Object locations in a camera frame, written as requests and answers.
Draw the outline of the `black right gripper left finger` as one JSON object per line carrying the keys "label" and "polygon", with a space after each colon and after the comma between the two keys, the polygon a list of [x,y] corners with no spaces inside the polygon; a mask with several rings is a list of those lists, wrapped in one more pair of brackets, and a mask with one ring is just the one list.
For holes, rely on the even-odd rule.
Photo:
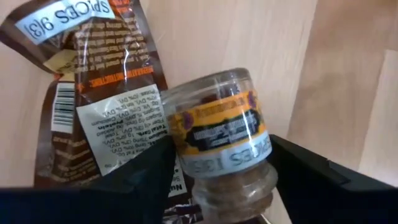
{"label": "black right gripper left finger", "polygon": [[85,187],[0,189],[0,224],[162,224],[175,159],[165,136]]}

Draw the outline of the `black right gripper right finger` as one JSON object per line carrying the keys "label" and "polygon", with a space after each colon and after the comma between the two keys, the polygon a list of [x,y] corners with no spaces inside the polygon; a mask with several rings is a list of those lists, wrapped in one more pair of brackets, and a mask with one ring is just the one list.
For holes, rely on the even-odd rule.
{"label": "black right gripper right finger", "polygon": [[398,187],[271,135],[268,161],[293,224],[398,224]]}

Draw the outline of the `brown spice packet marked 9 3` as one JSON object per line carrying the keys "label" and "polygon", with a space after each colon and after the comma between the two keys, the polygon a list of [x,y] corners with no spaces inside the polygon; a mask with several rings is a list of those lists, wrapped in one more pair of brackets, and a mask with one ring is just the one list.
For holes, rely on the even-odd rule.
{"label": "brown spice packet marked 9 3", "polygon": [[139,0],[30,0],[0,25],[0,42],[57,77],[36,186],[91,184],[167,134],[167,84]]}

